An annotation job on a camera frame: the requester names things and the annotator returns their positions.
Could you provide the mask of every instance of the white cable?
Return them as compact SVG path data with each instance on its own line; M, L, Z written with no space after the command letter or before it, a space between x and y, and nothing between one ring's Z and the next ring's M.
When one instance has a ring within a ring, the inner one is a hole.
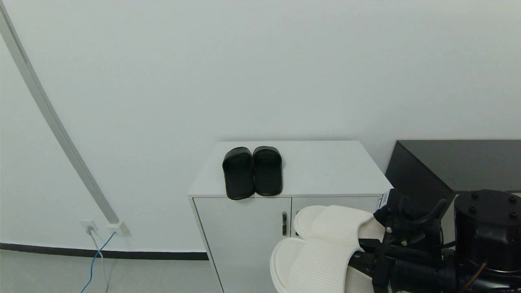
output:
M96 250L98 250L100 252L100 256L101 256L101 267L103 268L103 276L105 277L105 284L107 285L106 289L105 289L105 293L108 292L108 280L107 280L107 274L105 273L105 264L103 263L103 254L101 253L100 251L100 248L98 247L97 243L96 243L96 239L94 239L94 236L92 236L92 233L89 234L92 238L92 241L94 242L94 245L96 246Z

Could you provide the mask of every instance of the white textured slipper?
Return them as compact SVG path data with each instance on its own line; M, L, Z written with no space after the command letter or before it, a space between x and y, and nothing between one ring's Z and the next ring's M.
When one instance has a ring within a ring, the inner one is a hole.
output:
M359 250L316 237L286 238L271 255L271 278L278 293L373 293L371 278L348 267Z
M320 237L358 246L358 238L383 239L384 227L373 214L338 205L312 205L295 217L295 231L303 239Z

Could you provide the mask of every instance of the blue cable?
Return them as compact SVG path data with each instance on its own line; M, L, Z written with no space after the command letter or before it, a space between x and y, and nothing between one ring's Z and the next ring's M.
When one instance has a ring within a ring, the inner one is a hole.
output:
M116 232L112 233L112 235L110 236L110 238L107 240L107 242L105 242L105 244L103 244L103 246L101 246L101 248L96 252L96 254L94 255L94 257L92 258L92 262L91 262L91 277L89 279L89 281L87 282L87 284L85 284L85 287L83 287L83 289L81 289L81 293L83 293L85 291L85 289L87 288L87 286L91 283L92 281L92 269L94 268L94 261L96 260L96 257L98 256L98 254L100 253L100 251L108 244L108 242L112 239L112 237L116 234Z

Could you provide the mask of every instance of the floor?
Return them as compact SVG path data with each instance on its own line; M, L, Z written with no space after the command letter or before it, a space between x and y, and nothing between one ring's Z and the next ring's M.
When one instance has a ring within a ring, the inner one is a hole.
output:
M77 292L89 280L91 259L0 251L0 292ZM105 260L108 293L219 292L208 261ZM85 293L105 292L100 259Z

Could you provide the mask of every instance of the slipper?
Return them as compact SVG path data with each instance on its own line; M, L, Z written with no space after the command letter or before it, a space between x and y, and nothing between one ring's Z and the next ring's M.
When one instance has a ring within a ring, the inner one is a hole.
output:
M253 161L250 150L244 147L232 149L222 161L226 195L233 200L249 198L255 193Z
M374 293L372 280L348 266L360 247L328 239L285 238L270 259L278 293Z
M253 152L255 191L265 197L282 192L282 157L273 146L259 146Z
M385 234L385 228L373 214L337 205L308 206L295 216L293 227L302 239L320 237L357 246L358 238L382 241Z

